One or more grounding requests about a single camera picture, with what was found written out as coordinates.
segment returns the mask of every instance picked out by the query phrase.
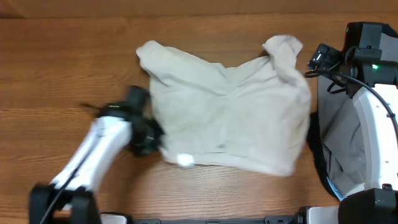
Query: wooden table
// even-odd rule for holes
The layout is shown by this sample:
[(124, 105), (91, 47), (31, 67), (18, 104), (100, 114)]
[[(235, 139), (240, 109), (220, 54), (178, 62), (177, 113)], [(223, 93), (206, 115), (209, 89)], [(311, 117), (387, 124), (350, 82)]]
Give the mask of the wooden table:
[[(297, 67), (319, 43), (343, 46), (345, 25), (398, 14), (259, 14), (208, 17), (0, 20), (0, 223), (26, 223), (28, 195), (69, 161), (92, 117), (80, 102), (120, 99), (128, 85), (148, 87), (135, 50), (148, 40), (211, 62), (238, 66), (256, 58), (275, 34), (304, 43)], [(313, 111), (316, 80), (310, 80)], [(98, 194), (102, 211), (134, 218), (258, 218), (293, 214), (300, 206), (338, 202), (323, 189), (306, 147), (296, 173), (273, 177), (232, 167), (179, 169), (159, 154), (124, 151)]]

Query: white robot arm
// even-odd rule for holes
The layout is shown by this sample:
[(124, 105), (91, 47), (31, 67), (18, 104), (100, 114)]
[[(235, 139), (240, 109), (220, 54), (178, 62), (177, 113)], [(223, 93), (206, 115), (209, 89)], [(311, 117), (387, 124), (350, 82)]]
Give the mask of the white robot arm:
[[(398, 58), (389, 47), (396, 42), (398, 34), (387, 24), (352, 22), (341, 52), (320, 44), (309, 63), (312, 71), (307, 77), (323, 75), (333, 81), (327, 91), (345, 92), (353, 99), (363, 134), (366, 176), (364, 190), (347, 196), (338, 207), (309, 208), (307, 223), (396, 223)], [(330, 91), (333, 85), (341, 89)]]
[(132, 86), (124, 101), (98, 108), (97, 118), (70, 162), (50, 183), (37, 185), (30, 194), (30, 224), (64, 223), (55, 210), (71, 210), (70, 224), (130, 224), (122, 214), (99, 214), (94, 193), (126, 146), (141, 157), (157, 150), (163, 130), (156, 120), (144, 117), (149, 94)]
[(51, 184), (60, 189), (84, 156), (91, 151), (66, 189), (76, 190), (84, 187), (86, 190), (96, 192), (116, 155), (130, 143), (132, 132), (130, 122), (123, 118), (114, 116), (96, 118), (75, 155)]

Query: white cloth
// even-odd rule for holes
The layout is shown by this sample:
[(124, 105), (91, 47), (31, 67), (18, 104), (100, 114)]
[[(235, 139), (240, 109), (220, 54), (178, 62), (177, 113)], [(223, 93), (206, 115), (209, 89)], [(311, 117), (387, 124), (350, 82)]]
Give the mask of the white cloth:
[(303, 148), (311, 94), (295, 69), (302, 44), (277, 35), (236, 68), (149, 41), (137, 49), (150, 79), (154, 116), (165, 131), (166, 161), (234, 166), (287, 176)]

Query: beige fabric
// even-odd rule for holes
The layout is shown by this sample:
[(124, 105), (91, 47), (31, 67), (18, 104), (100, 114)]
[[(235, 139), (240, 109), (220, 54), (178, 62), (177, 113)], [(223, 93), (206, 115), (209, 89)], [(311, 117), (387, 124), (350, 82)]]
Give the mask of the beige fabric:
[(304, 145), (311, 94), (295, 69), (302, 44), (278, 35), (259, 57), (236, 68), (149, 41), (137, 49), (150, 79), (154, 116), (165, 130), (166, 161), (287, 176)]

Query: wood grain surface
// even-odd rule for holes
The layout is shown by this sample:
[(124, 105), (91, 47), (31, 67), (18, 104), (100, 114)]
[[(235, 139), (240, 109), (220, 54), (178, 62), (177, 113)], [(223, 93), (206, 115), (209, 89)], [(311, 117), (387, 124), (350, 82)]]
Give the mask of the wood grain surface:
[[(26, 223), (32, 186), (50, 182), (81, 143), (92, 117), (80, 102), (100, 106), (120, 99), (128, 85), (148, 87), (135, 54), (146, 41), (238, 66), (261, 54), (268, 38), (291, 34), (304, 43), (297, 60), (304, 71), (319, 43), (342, 48), (352, 21), (398, 28), (396, 13), (0, 20), (0, 223)], [(315, 110), (316, 80), (310, 86)], [(323, 189), (306, 147), (288, 178), (232, 167), (179, 169), (159, 154), (135, 159), (123, 151), (98, 204), (173, 220), (293, 214), (338, 202)]]
[(0, 17), (2, 1), (26, 18), (398, 11), (394, 0), (0, 0)]
[(0, 0), (0, 18), (22, 18), (10, 0)]

